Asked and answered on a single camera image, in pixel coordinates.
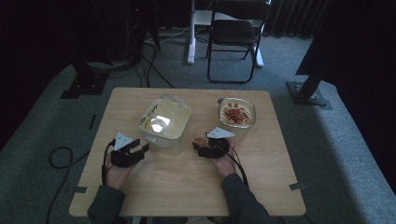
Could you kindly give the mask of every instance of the wooden table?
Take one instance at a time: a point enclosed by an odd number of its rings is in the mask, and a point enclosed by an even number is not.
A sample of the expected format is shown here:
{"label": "wooden table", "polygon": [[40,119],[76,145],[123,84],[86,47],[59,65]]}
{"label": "wooden table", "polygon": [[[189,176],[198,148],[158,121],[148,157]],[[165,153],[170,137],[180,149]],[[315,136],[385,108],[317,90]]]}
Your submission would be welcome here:
{"label": "wooden table", "polygon": [[220,176],[210,161],[197,156],[191,143],[197,135],[203,136],[204,132],[210,132],[218,125],[217,100],[221,97],[246,99],[256,107],[256,123],[235,150],[257,200],[271,216],[300,216],[305,213],[301,192],[290,190],[290,185],[297,180],[268,92],[116,88],[78,183],[79,187],[88,190],[75,193],[69,209],[72,216],[87,216],[101,185],[101,165],[108,142],[118,132],[143,140],[138,123],[151,102],[167,92],[179,96],[192,110],[185,130],[184,147],[178,156],[165,155],[158,149],[146,153],[146,158],[132,170],[128,180],[122,216],[229,215]]}

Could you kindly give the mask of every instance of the black chair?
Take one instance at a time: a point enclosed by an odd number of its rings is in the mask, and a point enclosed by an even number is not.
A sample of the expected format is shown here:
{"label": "black chair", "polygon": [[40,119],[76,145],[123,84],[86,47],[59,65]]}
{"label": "black chair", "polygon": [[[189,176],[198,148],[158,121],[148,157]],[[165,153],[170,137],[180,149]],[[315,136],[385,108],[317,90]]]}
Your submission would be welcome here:
{"label": "black chair", "polygon": [[[270,5],[265,0],[216,0],[212,10],[212,20],[209,26],[209,40],[206,50],[206,58],[208,59],[207,79],[214,83],[247,83],[253,78],[262,28],[270,14]],[[219,13],[232,17],[234,20],[216,19]],[[253,27],[253,21],[258,22],[260,25]],[[247,50],[238,50],[235,48],[212,49],[212,44],[234,47],[246,46]],[[252,48],[255,48],[254,58],[251,66],[250,77],[248,79],[214,80],[210,77],[212,51],[245,52],[243,59],[246,59]]]}

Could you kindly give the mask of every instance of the sleeve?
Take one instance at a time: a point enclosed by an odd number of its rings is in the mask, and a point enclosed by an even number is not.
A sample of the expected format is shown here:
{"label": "sleeve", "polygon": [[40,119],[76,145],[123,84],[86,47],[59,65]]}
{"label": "sleeve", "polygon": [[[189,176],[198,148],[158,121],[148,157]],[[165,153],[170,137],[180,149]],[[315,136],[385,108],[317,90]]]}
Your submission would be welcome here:
{"label": "sleeve", "polygon": [[95,224],[112,224],[119,217],[125,195],[118,189],[100,186],[88,209],[88,218]]}
{"label": "sleeve", "polygon": [[257,202],[254,194],[243,183],[238,174],[227,175],[221,187],[227,200],[232,223],[273,223],[267,210]]}

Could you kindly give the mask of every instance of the black cable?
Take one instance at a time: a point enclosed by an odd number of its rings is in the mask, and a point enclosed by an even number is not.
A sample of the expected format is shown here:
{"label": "black cable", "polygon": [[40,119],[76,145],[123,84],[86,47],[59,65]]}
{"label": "black cable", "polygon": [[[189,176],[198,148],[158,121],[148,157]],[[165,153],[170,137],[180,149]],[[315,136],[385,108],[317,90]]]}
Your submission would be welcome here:
{"label": "black cable", "polygon": [[306,218],[306,220],[308,220],[309,223],[314,224],[314,222],[311,221],[311,219],[309,219],[309,217],[306,214],[304,214],[304,217]]}
{"label": "black cable", "polygon": [[[52,156],[53,156],[53,154],[54,154],[55,152],[61,150],[61,149],[66,149],[66,150],[69,152],[69,154],[70,154],[70,160],[69,160],[69,164],[68,164],[68,165],[65,165],[65,166],[58,166],[58,165],[55,165],[55,164],[52,162]],[[50,205],[49,205],[49,211],[48,211],[48,213],[47,213],[47,218],[46,218],[46,223],[47,223],[47,224],[50,223],[50,212],[51,212],[52,207],[53,207],[53,205],[54,205],[54,203],[55,203],[55,200],[58,198],[59,192],[60,192],[61,189],[63,188],[64,183],[66,182],[66,179],[67,179],[67,177],[69,176],[71,167],[72,167],[74,164],[76,164],[77,162],[81,161],[81,160],[82,160],[84,157],[86,157],[89,153],[90,153],[90,150],[88,150],[84,155],[82,155],[82,156],[81,156],[80,158],[78,158],[76,161],[73,161],[73,151],[72,151],[72,149],[71,149],[70,147],[56,147],[56,148],[53,149],[53,150],[51,151],[51,153],[49,154],[49,165],[50,165],[52,168],[55,168],[55,169],[67,169],[67,171],[66,171],[66,174],[64,175],[64,180],[62,181],[61,186],[60,186],[60,187],[58,188],[58,190],[56,191],[56,194],[55,194],[55,196],[53,197],[52,202],[51,202]]]}
{"label": "black cable", "polygon": [[280,218],[280,220],[282,221],[283,224],[286,224],[285,220],[283,220],[283,217],[279,217],[279,218]]}
{"label": "black cable", "polygon": [[150,47],[152,47],[154,49],[154,57],[152,58],[151,62],[149,61],[149,59],[147,59],[143,54],[141,55],[142,58],[144,60],[146,60],[146,62],[149,63],[149,69],[148,69],[148,75],[147,75],[147,79],[148,79],[148,87],[149,87],[149,71],[151,69],[151,67],[157,72],[157,74],[160,76],[160,78],[162,78],[170,87],[172,87],[173,89],[175,88],[168,80],[166,80],[166,78],[158,71],[158,69],[154,66],[154,60],[157,57],[157,48],[155,48],[153,45],[150,45],[148,43],[145,43],[145,45],[148,45]]}
{"label": "black cable", "polygon": [[102,184],[105,186],[106,185],[106,173],[107,173],[107,170],[106,170],[106,159],[107,159],[107,152],[108,152],[108,149],[111,147],[111,146],[115,146],[115,144],[116,144],[116,139],[113,139],[111,142],[109,142],[108,144],[107,144],[107,147],[106,147],[106,149],[105,149],[105,154],[104,154],[104,156],[103,156],[103,164],[102,164]]}
{"label": "black cable", "polygon": [[[219,147],[219,146],[217,146],[217,145],[215,145],[215,147],[219,148],[219,149],[220,149],[221,151],[223,151],[228,157],[230,157],[231,160],[233,160],[233,162],[235,162],[235,164],[238,166],[239,171],[241,171],[242,179],[244,180],[244,183],[245,183],[245,185],[246,185],[247,188],[248,188],[248,178],[247,178],[247,175],[245,174],[245,170],[244,170],[244,168],[242,167],[241,163],[238,162],[233,156],[231,156],[230,153],[224,151],[224,149],[222,149],[221,147]],[[233,152],[235,153],[236,158],[239,160],[238,154],[236,153],[236,151],[235,151],[234,149],[233,149]]]}

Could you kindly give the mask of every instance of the clear plastic container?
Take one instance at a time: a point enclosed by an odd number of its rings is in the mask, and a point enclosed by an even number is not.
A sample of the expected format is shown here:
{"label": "clear plastic container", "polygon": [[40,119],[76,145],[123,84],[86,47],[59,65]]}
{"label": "clear plastic container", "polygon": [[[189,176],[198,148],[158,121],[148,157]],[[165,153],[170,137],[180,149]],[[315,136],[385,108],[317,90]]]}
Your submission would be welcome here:
{"label": "clear plastic container", "polygon": [[185,104],[157,99],[143,115],[139,129],[146,140],[163,153],[176,155],[183,146],[183,133],[190,115],[191,109]]}

